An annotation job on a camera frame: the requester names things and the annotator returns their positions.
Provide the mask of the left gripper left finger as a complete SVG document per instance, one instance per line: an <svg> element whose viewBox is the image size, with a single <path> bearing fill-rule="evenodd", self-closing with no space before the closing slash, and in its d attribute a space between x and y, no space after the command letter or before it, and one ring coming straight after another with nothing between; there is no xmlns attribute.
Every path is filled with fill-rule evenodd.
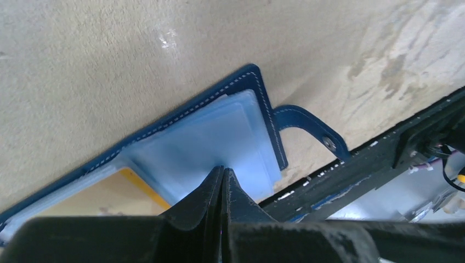
<svg viewBox="0 0 465 263"><path fill-rule="evenodd" d="M200 186L161 214L160 262L219 262L223 175L223 166L214 167Z"/></svg>

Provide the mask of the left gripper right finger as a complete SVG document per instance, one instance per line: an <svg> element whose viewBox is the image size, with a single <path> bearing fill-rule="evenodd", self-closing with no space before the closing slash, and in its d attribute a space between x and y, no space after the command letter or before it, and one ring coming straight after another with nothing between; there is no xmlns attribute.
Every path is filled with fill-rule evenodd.
<svg viewBox="0 0 465 263"><path fill-rule="evenodd" d="M226 168L222 181L222 262L257 262L266 251L262 227L275 220L240 186Z"/></svg>

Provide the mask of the blue card holder wallet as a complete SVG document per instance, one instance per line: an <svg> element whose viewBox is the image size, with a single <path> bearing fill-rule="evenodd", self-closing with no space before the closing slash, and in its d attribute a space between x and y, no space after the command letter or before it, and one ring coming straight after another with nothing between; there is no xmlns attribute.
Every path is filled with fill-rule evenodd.
<svg viewBox="0 0 465 263"><path fill-rule="evenodd" d="M340 160L351 156L344 139L309 111L272 107L259 67L247 64L2 212L1 246L27 220L124 168L171 205L217 165L232 168L250 197L265 198L288 166L280 136L287 128L305 130Z"/></svg>

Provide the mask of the yellow gold card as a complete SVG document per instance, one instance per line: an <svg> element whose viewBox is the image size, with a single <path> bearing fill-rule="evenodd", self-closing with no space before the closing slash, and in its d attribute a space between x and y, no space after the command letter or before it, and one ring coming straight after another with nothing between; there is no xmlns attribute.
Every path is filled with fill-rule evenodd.
<svg viewBox="0 0 465 263"><path fill-rule="evenodd" d="M136 172L126 167L37 215L159 215L170 207Z"/></svg>

